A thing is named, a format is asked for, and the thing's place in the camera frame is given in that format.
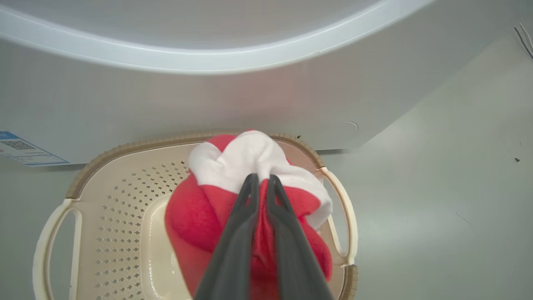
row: beige basket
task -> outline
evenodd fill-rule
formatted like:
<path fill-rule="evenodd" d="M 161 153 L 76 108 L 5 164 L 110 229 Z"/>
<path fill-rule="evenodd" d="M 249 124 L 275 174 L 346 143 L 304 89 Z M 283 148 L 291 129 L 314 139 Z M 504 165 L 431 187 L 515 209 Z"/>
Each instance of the beige basket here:
<path fill-rule="evenodd" d="M 166 203 L 187 176 L 187 158 L 212 134 L 187 135 L 116 147 L 91 161 L 37 242 L 33 285 L 37 300 L 52 300 L 53 242 L 69 212 L 76 216 L 70 299 L 191 299 L 164 225 Z M 301 140 L 270 135 L 294 165 L 316 174 L 344 210 L 348 249 L 342 252 L 330 217 L 320 235 L 333 255 L 328 284 L 335 298 L 353 299 L 357 286 L 357 226 L 346 191 L 316 152 Z"/>

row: floor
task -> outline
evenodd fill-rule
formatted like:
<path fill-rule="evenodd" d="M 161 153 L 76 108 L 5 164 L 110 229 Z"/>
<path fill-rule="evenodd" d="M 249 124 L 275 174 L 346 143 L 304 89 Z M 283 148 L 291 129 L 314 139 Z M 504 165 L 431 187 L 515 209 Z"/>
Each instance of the floor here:
<path fill-rule="evenodd" d="M 531 299 L 532 78 L 509 34 L 367 144 L 321 153 L 357 216 L 358 300 Z M 4 298 L 33 298 L 37 238 L 79 169 L 0 157 Z M 59 300 L 71 234 L 54 250 Z"/>

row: wire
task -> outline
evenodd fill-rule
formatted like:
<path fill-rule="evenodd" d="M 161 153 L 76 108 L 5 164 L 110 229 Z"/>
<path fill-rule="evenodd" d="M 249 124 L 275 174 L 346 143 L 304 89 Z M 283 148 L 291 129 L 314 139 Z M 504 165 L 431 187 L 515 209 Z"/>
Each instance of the wire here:
<path fill-rule="evenodd" d="M 520 38 L 520 41 L 522 42 L 522 45 L 524 45 L 524 48 L 526 48 L 526 51 L 528 52 L 528 55 L 531 59 L 533 59 L 533 55 L 531 55 L 531 52 L 529 52 L 528 47 L 526 46 L 526 43 L 524 42 L 524 39 L 520 35 L 520 32 L 518 32 L 518 29 L 514 27 L 514 31 L 516 31 L 516 34 L 518 34 L 518 37 Z"/>
<path fill-rule="evenodd" d="M 529 48 L 531 49 L 531 51 L 533 51 L 533 43 L 531 42 L 531 37 L 529 36 L 527 30 L 524 28 L 524 25 L 522 25 L 522 22 L 520 22 L 520 28 L 522 28 L 522 32 L 528 37 Z"/>

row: label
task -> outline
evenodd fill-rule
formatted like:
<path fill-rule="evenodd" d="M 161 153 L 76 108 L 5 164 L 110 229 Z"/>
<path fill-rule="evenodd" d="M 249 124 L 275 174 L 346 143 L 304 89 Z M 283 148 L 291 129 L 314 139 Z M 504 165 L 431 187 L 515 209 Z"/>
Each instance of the label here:
<path fill-rule="evenodd" d="M 0 155 L 30 167 L 68 163 L 8 131 L 0 131 Z"/>

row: qr code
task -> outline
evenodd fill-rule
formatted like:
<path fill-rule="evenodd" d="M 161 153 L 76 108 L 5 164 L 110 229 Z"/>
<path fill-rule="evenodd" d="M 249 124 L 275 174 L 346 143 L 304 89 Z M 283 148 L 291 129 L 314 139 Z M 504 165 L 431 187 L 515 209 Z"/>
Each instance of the qr code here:
<path fill-rule="evenodd" d="M 26 143 L 24 143 L 23 141 L 0 141 L 0 143 L 2 144 L 6 144 L 8 146 L 10 146 L 11 148 L 15 148 L 17 150 L 31 150 L 31 149 L 35 149 L 35 147 L 33 147 L 32 145 L 28 145 Z"/>

